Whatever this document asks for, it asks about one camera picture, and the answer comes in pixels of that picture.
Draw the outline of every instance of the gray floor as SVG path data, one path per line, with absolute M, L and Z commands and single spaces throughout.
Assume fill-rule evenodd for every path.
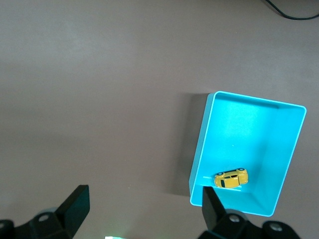
M 318 26 L 261 0 L 1 1 L 0 218 L 20 225 L 89 184 L 75 238 L 196 238 L 189 171 L 203 97 L 224 90 L 307 107 L 271 219 L 317 238 Z

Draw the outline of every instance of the blue plastic bin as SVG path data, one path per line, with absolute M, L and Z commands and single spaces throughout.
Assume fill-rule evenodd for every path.
M 189 179 L 190 202 L 202 206 L 203 186 L 212 186 L 225 208 L 273 215 L 306 111 L 229 92 L 209 94 Z M 247 184 L 215 186 L 216 173 L 236 168 L 247 169 Z

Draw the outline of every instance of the toy car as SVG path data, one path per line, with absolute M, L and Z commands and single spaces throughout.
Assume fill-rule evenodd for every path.
M 214 183 L 219 188 L 236 188 L 240 184 L 248 183 L 248 173 L 244 168 L 217 173 Z

